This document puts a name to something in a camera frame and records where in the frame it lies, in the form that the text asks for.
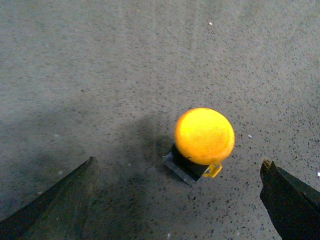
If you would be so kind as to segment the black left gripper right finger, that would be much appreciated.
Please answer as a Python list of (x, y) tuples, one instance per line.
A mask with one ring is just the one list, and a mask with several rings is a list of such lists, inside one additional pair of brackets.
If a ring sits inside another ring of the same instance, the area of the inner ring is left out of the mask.
[(320, 238), (320, 192), (275, 165), (263, 160), (260, 199), (283, 240)]

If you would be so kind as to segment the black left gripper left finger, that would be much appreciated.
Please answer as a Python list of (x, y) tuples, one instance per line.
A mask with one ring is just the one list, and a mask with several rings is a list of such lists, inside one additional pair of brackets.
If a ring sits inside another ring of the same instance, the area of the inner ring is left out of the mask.
[(32, 202), (0, 223), (2, 240), (80, 240), (96, 191), (91, 156)]

